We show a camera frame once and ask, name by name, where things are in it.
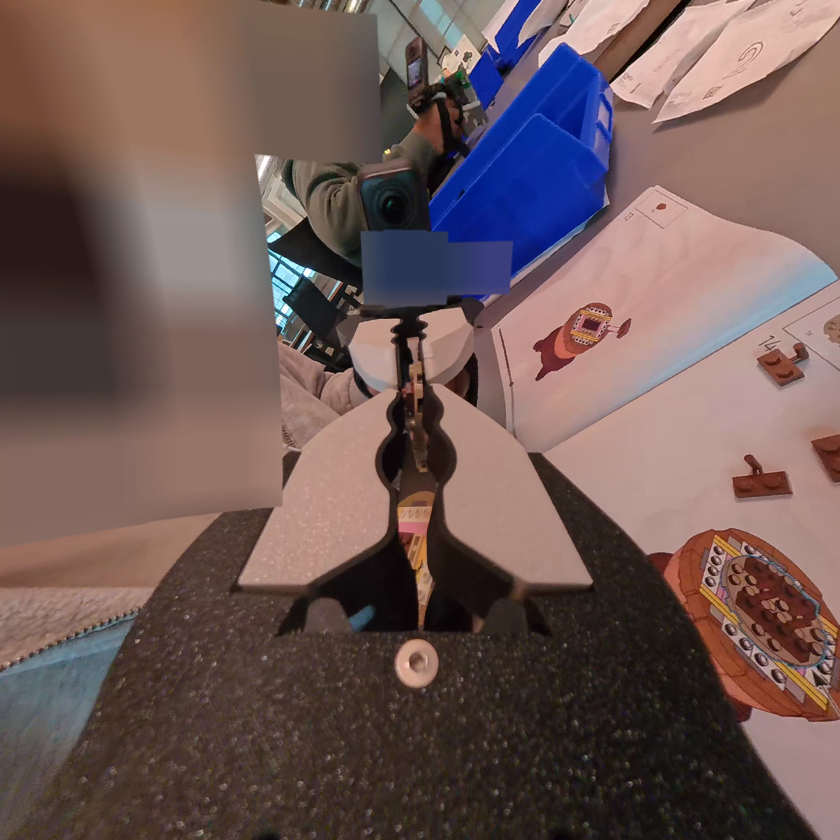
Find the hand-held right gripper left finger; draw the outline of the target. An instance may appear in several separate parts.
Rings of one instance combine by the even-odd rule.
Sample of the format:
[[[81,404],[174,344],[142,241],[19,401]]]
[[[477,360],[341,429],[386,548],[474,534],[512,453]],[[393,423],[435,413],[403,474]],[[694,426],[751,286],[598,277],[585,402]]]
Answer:
[[[398,392],[383,392],[304,446],[239,576],[243,591],[314,593],[396,535],[384,454],[399,403]]]

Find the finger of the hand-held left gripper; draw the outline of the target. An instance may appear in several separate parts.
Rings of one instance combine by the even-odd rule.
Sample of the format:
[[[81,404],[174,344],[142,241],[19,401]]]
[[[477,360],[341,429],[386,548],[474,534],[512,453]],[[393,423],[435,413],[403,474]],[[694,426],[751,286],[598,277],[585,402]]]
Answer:
[[[475,331],[463,312],[426,312],[421,316],[421,356],[425,385],[469,389],[469,364],[475,354]]]
[[[404,396],[410,382],[411,347],[402,319],[360,320],[349,343],[353,368],[369,391]]]

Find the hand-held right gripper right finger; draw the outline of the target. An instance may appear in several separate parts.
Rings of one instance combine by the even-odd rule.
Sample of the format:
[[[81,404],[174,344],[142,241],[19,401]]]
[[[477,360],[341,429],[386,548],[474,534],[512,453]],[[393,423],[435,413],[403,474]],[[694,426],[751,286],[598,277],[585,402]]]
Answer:
[[[593,579],[525,448],[445,387],[427,391],[427,462],[437,482],[428,566],[470,612],[500,599],[587,591]]]

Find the tan round plate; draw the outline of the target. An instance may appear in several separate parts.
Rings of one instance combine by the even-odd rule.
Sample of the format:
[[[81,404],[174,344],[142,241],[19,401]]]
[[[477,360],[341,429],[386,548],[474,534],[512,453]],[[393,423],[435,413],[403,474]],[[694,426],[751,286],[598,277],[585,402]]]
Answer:
[[[424,363],[416,355],[407,368],[407,380],[402,389],[404,402],[404,425],[410,438],[413,460],[416,470],[428,472],[427,443],[428,436],[424,428]]]

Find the brick pot model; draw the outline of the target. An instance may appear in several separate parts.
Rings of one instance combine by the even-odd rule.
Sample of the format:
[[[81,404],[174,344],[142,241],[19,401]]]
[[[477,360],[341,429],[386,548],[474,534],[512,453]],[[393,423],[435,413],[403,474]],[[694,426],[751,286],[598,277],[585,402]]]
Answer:
[[[434,579],[427,561],[427,528],[434,499],[433,491],[420,490],[397,506],[398,536],[415,578],[420,628],[424,627],[427,606],[434,590]]]

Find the factory style window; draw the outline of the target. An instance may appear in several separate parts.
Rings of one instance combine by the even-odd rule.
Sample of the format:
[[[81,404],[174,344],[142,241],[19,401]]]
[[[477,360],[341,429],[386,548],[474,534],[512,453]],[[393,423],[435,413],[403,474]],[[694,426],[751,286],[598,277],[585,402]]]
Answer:
[[[358,310],[360,289],[282,255],[279,246],[279,239],[268,244],[279,335],[299,350],[311,346],[324,355],[339,354],[339,326]]]

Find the blue plastic bin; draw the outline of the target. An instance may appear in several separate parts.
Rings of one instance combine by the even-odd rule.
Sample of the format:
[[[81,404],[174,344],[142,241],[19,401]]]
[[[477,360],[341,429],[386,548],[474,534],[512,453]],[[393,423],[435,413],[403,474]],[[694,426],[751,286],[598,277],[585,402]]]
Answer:
[[[613,91],[561,44],[477,141],[430,202],[451,242],[512,243],[511,276],[605,204]]]
[[[500,23],[486,36],[487,47],[469,70],[469,82],[480,105],[487,109],[505,76],[528,52],[532,42],[564,11],[567,2],[508,2]]]

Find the white instruction booklet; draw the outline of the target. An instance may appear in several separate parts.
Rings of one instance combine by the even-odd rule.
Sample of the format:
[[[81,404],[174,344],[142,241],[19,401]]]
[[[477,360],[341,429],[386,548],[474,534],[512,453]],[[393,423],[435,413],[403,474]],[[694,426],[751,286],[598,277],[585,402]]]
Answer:
[[[752,745],[838,838],[838,277],[651,187],[492,330],[507,429],[659,567]],[[757,359],[810,357],[779,387]],[[752,454],[789,497],[740,500]]]

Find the white paper sheet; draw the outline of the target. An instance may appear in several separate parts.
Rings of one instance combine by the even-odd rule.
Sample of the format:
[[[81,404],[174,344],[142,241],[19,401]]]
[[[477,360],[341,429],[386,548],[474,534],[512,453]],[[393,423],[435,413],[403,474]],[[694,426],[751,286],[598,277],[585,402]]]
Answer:
[[[608,39],[616,36],[645,10],[649,1],[573,1],[562,22],[568,27],[539,53],[539,67],[561,45],[586,57]]]
[[[708,108],[797,60],[838,18],[838,1],[772,1],[743,12],[677,83],[654,123]]]
[[[669,93],[752,1],[689,5],[659,39],[612,82],[615,97],[650,109]]]

